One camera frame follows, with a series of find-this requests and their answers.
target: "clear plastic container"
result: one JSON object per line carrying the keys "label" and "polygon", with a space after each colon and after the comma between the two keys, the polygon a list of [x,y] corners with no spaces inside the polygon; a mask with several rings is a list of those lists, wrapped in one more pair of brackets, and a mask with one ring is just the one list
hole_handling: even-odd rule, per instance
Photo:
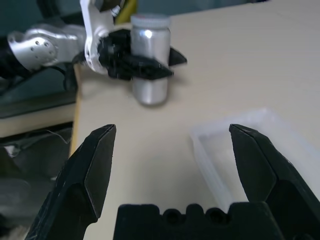
{"label": "clear plastic container", "polygon": [[219,208],[227,212],[230,204],[248,201],[237,171],[230,124],[256,129],[269,137],[320,199],[320,152],[275,113],[263,108],[199,125],[190,132],[195,160]]}

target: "white table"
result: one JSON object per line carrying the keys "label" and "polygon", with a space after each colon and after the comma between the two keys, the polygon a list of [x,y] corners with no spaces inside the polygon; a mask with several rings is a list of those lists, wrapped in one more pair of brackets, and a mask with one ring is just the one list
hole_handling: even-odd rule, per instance
{"label": "white table", "polygon": [[268,107],[320,149],[319,1],[273,0],[172,17],[172,46],[188,64],[175,69],[169,98],[143,107],[130,84],[85,70],[73,144],[116,124],[110,183],[99,221],[85,240],[112,239],[119,205],[160,211],[215,201],[194,161],[189,130]]}

